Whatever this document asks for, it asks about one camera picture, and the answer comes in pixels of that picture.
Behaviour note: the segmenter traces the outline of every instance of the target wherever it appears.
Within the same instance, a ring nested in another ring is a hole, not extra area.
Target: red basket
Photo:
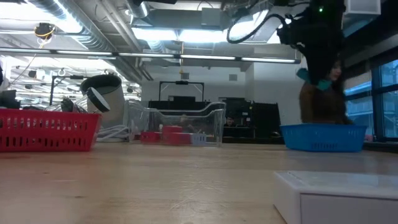
[[[89,151],[100,114],[0,109],[0,152]]]

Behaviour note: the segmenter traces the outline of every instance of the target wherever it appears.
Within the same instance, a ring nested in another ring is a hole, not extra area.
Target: white object
[[[288,171],[274,174],[274,205],[287,224],[395,224],[398,177]]]
[[[206,146],[206,134],[191,134],[191,143],[193,146]]]
[[[380,0],[345,0],[345,5],[345,17],[368,16],[368,18],[373,18],[381,15]]]

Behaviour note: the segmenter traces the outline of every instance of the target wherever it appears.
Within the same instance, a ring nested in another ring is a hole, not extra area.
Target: white cable
[[[110,128],[102,128],[98,131],[98,142],[109,141],[110,138],[126,139],[129,137],[129,128],[125,125],[117,125]]]

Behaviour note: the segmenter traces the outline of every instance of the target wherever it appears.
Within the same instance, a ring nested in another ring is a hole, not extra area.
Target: fluorescent light
[[[58,50],[60,54],[68,55],[94,55],[94,56],[112,56],[112,52],[91,52],[91,51],[78,51],[78,50]]]
[[[137,39],[141,40],[176,40],[174,30],[171,29],[141,29],[132,28]]]
[[[105,56],[88,56],[87,59],[93,60],[116,60],[116,57],[105,57]]]
[[[183,30],[178,39],[191,43],[218,43],[225,41],[226,37],[220,30]]]
[[[146,54],[146,53],[119,53],[119,56],[147,57],[147,58],[174,58],[174,55],[172,54]]]
[[[50,96],[51,93],[39,93],[31,91],[18,91],[19,96]],[[54,93],[54,96],[83,96],[81,93]]]
[[[189,59],[213,59],[213,60],[235,60],[235,57],[211,56],[211,55],[181,55],[181,58]]]
[[[281,59],[281,58],[254,58],[254,57],[243,57],[243,62],[272,62],[272,63],[295,63],[296,60],[292,59]]]
[[[43,49],[17,49],[0,47],[0,52],[11,52],[11,53],[32,53],[32,54],[49,54],[51,51]]]
[[[1,19],[18,19],[30,21],[32,19],[37,21],[50,21],[53,15],[41,11],[32,4],[16,4],[14,2],[0,3],[0,18]]]

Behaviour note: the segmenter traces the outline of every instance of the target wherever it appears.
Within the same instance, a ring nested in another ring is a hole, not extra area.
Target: wooden table
[[[0,154],[0,223],[284,223],[275,170],[398,174],[398,156],[227,144]]]

